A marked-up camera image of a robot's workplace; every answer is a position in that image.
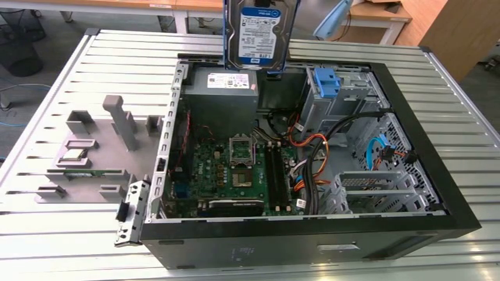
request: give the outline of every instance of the green circuit board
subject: green circuit board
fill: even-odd
[[[234,153],[246,157],[248,148],[234,147]],[[200,143],[194,147],[192,180],[185,187],[184,198],[177,199],[177,214],[182,218],[194,218],[197,204],[205,200],[245,199],[265,202],[265,215],[293,215],[294,209],[270,210],[265,174],[265,145],[254,146],[254,164],[229,165],[228,143]],[[281,148],[281,156],[288,170],[289,159],[296,159],[294,148]]]

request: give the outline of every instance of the motherboard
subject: motherboard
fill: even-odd
[[[252,138],[196,144],[190,181],[173,185],[176,216],[293,215],[286,171],[294,160],[294,148]]]

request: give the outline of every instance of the open computer tower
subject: open computer tower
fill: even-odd
[[[116,240],[145,244],[165,268],[396,259],[480,228],[385,65],[288,61],[269,74],[190,56],[170,95],[153,176],[129,187]],[[373,111],[321,144],[308,211],[296,187],[313,145],[289,137]]]

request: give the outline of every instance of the metal grated table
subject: metal grated table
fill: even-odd
[[[66,114],[110,118],[120,94],[136,119],[162,115],[176,55],[220,54],[221,37],[102,30],[85,35],[0,170],[0,268],[13,279],[496,280],[500,278],[500,137],[433,55],[413,47],[293,40],[293,58],[385,63],[482,229],[394,261],[166,271],[146,248],[114,248],[116,204],[37,204],[66,136]]]

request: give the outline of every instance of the ram slot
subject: ram slot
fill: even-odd
[[[284,163],[278,147],[265,149],[266,190],[269,194],[269,208],[282,210],[288,205]]]

